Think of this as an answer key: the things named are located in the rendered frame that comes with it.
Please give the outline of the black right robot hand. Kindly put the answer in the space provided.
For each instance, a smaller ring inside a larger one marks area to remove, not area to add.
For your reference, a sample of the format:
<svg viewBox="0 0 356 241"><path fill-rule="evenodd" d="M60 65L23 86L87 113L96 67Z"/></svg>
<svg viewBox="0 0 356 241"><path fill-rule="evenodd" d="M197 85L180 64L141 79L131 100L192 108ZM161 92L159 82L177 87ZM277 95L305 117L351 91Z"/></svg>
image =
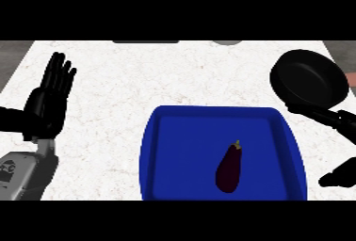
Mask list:
<svg viewBox="0 0 356 241"><path fill-rule="evenodd" d="M356 145L356 115L339 110L338 133ZM319 179L320 187L339 186L350 188L356 185L356 156L350 157Z"/></svg>

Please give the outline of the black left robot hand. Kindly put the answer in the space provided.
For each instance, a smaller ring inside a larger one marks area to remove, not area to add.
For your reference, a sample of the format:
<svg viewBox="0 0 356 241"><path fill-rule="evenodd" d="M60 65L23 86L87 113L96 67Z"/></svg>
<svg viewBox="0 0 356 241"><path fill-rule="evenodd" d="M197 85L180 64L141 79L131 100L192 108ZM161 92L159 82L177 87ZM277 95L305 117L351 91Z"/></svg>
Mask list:
<svg viewBox="0 0 356 241"><path fill-rule="evenodd" d="M64 54L54 52L23 109L0 106L0 132L20 133L25 141L56 138L63 126L75 74L76 69L70 67Z"/></svg>

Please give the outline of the dark purple eggplant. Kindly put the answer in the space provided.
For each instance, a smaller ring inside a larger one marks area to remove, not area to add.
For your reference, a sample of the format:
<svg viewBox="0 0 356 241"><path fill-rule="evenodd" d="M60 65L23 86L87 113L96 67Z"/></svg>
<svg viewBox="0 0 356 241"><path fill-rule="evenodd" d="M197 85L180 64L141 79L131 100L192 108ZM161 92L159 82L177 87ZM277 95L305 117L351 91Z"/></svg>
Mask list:
<svg viewBox="0 0 356 241"><path fill-rule="evenodd" d="M242 146L234 142L226 150L226 155L215 170L215 186L224 193L231 193L239 184Z"/></svg>

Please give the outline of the blue plastic tray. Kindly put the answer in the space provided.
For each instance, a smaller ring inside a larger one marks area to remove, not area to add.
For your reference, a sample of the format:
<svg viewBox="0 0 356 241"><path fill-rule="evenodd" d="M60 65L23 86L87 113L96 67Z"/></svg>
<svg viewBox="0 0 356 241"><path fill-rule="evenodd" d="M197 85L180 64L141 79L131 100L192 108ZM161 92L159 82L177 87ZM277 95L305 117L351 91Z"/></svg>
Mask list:
<svg viewBox="0 0 356 241"><path fill-rule="evenodd" d="M236 190L215 186L227 147L242 146ZM153 110L141 139L138 183L146 201L304 201L296 141L270 107L168 106Z"/></svg>

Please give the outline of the pink object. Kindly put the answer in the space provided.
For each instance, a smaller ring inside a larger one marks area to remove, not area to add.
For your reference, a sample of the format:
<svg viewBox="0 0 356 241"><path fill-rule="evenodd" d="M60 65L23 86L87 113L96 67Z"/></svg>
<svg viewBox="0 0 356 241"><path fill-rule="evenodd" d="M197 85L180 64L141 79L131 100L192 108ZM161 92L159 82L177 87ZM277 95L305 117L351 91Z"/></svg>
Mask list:
<svg viewBox="0 0 356 241"><path fill-rule="evenodd" d="M356 72L348 72L344 75L345 75L348 86L351 88L356 88Z"/></svg>

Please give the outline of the black frying pan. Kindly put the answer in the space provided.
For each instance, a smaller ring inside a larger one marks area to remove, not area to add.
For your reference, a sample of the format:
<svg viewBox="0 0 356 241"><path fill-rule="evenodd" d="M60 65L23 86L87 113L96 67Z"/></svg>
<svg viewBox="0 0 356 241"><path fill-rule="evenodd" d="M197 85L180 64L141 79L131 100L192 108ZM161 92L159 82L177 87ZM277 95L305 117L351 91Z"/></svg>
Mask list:
<svg viewBox="0 0 356 241"><path fill-rule="evenodd" d="M338 65L322 54L295 49L277 59L270 83L291 113L338 127L339 116L329 110L345 98L348 84Z"/></svg>

